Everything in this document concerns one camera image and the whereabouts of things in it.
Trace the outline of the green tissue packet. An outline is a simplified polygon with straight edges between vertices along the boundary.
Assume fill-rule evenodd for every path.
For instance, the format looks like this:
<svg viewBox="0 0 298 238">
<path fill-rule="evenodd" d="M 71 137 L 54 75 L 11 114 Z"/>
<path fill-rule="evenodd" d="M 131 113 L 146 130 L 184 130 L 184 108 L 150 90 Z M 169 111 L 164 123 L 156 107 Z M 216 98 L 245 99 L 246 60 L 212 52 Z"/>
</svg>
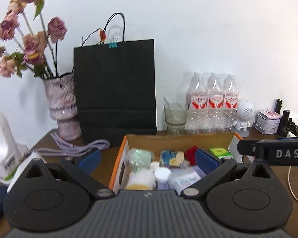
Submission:
<svg viewBox="0 0 298 238">
<path fill-rule="evenodd" d="M 209 152 L 212 153 L 219 159 L 231 159 L 233 158 L 233 154 L 225 148 L 210 148 Z"/>
</svg>

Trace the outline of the red fabric rose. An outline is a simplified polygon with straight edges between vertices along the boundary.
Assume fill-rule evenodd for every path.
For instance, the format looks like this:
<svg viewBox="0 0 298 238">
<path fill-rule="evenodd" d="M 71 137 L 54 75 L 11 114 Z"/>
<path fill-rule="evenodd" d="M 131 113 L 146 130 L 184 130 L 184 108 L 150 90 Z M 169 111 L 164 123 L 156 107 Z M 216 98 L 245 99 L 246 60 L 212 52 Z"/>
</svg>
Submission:
<svg viewBox="0 0 298 238">
<path fill-rule="evenodd" d="M 185 152 L 185 159 L 190 163 L 190 165 L 196 165 L 195 153 L 197 149 L 198 147 L 193 146 Z"/>
</svg>

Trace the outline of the yellow white plush toy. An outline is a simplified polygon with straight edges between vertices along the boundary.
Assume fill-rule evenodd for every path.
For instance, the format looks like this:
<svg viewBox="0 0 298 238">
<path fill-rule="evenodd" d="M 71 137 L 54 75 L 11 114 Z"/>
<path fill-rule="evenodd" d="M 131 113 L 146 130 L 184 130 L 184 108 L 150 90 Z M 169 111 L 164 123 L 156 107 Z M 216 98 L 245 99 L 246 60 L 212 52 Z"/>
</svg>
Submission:
<svg viewBox="0 0 298 238">
<path fill-rule="evenodd" d="M 124 189 L 149 191 L 156 189 L 157 181 L 154 171 L 160 167 L 158 161 L 151 162 L 148 168 L 140 168 L 132 163 L 129 164 L 129 167 L 130 174 Z"/>
</svg>

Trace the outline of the iridescent plastic bag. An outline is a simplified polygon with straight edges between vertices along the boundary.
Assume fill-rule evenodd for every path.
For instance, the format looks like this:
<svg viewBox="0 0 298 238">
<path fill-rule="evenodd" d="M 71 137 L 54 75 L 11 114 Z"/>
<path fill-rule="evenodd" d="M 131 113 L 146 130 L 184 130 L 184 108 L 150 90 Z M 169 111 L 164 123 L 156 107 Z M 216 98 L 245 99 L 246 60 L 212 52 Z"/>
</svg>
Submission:
<svg viewBox="0 0 298 238">
<path fill-rule="evenodd" d="M 136 173 L 150 167 L 154 154 L 145 149 L 132 148 L 128 151 L 126 157 L 131 172 Z"/>
</svg>

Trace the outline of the blue yellow sponge toy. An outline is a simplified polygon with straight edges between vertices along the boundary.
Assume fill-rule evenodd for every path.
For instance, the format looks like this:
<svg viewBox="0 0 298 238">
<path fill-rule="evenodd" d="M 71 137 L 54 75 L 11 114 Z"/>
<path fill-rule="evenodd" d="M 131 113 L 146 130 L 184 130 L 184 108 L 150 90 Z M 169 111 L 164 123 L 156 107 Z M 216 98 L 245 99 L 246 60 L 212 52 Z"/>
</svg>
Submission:
<svg viewBox="0 0 298 238">
<path fill-rule="evenodd" d="M 165 167 L 180 167 L 184 159 L 184 152 L 164 150 L 160 153 L 159 164 Z"/>
</svg>

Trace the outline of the cotton buds box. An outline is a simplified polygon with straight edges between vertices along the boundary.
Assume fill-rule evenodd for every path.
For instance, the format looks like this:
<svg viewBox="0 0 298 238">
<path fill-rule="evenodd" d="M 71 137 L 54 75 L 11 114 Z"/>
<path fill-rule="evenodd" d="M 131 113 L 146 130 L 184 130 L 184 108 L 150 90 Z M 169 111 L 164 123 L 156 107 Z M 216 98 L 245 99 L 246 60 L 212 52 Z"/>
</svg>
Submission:
<svg viewBox="0 0 298 238">
<path fill-rule="evenodd" d="M 201 176 L 194 168 L 180 169 L 173 171 L 168 177 L 168 185 L 171 190 L 175 190 L 178 196 L 181 192 L 196 183 Z"/>
</svg>

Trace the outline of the purple woven cloth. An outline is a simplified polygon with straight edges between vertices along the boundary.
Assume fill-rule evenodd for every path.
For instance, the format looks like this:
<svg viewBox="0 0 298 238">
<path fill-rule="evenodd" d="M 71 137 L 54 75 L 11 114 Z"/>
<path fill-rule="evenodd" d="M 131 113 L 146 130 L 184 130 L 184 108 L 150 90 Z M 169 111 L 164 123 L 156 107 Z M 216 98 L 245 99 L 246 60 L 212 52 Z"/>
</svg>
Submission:
<svg viewBox="0 0 298 238">
<path fill-rule="evenodd" d="M 193 166 L 193 167 L 189 167 L 189 168 L 194 168 L 198 172 L 198 174 L 201 176 L 201 179 L 206 176 L 206 173 L 203 170 L 201 170 L 198 166 Z M 177 171 L 180 169 L 170 169 L 170 170 L 171 170 L 171 172 L 173 172 L 173 171 Z M 157 182 L 157 184 L 158 184 L 158 187 L 157 187 L 158 190 L 170 190 L 168 182 L 167 183 L 158 183 Z"/>
</svg>

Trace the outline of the black small bottle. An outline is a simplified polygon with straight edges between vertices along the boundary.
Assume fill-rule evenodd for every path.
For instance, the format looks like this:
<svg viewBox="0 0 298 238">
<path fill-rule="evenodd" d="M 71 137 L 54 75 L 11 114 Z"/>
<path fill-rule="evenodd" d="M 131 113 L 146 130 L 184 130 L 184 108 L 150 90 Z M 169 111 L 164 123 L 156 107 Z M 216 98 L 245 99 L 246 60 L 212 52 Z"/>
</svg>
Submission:
<svg viewBox="0 0 298 238">
<path fill-rule="evenodd" d="M 283 101 L 281 99 L 277 99 L 275 103 L 274 112 L 276 112 L 281 116 L 281 120 L 279 122 L 279 126 L 277 129 L 277 134 L 285 138 L 287 137 L 287 134 L 288 134 L 287 125 L 288 125 L 288 120 L 290 116 L 290 111 L 284 110 L 283 113 L 281 114 L 282 104 L 283 104 Z"/>
</svg>

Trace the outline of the white tin box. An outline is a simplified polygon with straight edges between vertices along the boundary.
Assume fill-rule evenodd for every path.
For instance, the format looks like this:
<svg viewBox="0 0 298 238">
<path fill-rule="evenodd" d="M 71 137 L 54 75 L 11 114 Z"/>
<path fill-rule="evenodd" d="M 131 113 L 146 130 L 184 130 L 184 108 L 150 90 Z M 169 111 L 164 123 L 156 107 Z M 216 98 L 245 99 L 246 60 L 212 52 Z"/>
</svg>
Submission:
<svg viewBox="0 0 298 238">
<path fill-rule="evenodd" d="M 277 133 L 280 121 L 280 114 L 274 111 L 261 110 L 256 113 L 253 125 L 261 134 L 270 135 Z"/>
</svg>

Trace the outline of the white robot speaker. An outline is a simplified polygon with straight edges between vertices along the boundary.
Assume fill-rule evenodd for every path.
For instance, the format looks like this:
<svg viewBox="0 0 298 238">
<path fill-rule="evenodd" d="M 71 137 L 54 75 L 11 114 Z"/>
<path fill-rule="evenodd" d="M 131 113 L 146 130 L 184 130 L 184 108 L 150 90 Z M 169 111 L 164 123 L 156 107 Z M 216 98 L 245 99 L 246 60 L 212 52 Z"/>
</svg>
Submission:
<svg viewBox="0 0 298 238">
<path fill-rule="evenodd" d="M 233 122 L 233 130 L 242 138 L 249 136 L 248 128 L 255 114 L 253 104 L 248 100 L 240 100 L 237 105 L 236 119 Z"/>
</svg>

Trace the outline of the white detergent jug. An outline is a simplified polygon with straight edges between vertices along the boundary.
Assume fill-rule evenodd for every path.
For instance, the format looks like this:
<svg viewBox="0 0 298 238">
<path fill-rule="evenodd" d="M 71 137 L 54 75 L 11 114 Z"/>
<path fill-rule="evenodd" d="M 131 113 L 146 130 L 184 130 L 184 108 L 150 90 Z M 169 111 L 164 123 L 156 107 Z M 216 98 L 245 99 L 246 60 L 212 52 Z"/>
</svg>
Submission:
<svg viewBox="0 0 298 238">
<path fill-rule="evenodd" d="M 0 112 L 0 182 L 9 185 L 18 166 L 29 150 L 26 145 L 17 143 L 5 116 Z"/>
</svg>

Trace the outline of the right water bottle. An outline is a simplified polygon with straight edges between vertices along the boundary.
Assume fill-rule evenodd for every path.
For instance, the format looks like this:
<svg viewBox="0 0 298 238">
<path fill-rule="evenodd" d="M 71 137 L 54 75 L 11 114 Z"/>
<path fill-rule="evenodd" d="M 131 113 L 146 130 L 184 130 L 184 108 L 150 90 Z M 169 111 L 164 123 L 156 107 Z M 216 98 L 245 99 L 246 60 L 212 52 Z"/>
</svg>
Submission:
<svg viewBox="0 0 298 238">
<path fill-rule="evenodd" d="M 233 122 L 235 120 L 235 114 L 237 109 L 237 103 L 239 98 L 239 89 L 236 83 L 236 76 L 228 74 L 224 80 L 224 130 L 225 132 L 231 132 Z"/>
</svg>

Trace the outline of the middle water bottle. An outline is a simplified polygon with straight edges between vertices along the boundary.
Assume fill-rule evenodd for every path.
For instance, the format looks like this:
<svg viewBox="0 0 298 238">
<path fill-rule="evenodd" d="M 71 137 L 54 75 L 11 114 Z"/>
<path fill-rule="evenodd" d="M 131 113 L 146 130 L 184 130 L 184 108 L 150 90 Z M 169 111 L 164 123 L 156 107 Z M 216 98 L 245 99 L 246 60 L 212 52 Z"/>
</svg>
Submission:
<svg viewBox="0 0 298 238">
<path fill-rule="evenodd" d="M 208 132 L 223 131 L 224 91 L 220 76 L 211 73 L 208 80 Z"/>
</svg>

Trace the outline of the pink ceramic vase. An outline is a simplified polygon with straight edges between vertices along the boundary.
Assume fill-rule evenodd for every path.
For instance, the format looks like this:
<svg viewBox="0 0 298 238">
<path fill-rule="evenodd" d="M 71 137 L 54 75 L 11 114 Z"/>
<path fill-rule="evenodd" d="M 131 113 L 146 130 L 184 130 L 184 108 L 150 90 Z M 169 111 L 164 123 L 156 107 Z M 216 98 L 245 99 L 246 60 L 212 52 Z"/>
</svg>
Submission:
<svg viewBox="0 0 298 238">
<path fill-rule="evenodd" d="M 81 128 L 76 104 L 73 73 L 43 81 L 50 117 L 57 122 L 58 133 L 66 141 L 79 138 Z"/>
</svg>

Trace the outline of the dried pink roses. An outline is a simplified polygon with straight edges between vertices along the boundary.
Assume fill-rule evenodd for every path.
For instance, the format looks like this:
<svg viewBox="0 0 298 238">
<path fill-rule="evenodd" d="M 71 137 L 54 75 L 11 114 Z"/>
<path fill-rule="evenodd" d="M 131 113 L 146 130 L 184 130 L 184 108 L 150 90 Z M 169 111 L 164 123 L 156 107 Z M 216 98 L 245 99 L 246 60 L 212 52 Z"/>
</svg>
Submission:
<svg viewBox="0 0 298 238">
<path fill-rule="evenodd" d="M 13 41 L 14 51 L 0 45 L 0 76 L 23 76 L 30 71 L 34 77 L 52 80 L 58 73 L 58 44 L 67 34 L 60 17 L 48 23 L 43 19 L 45 0 L 10 0 L 0 22 L 0 40 Z"/>
</svg>

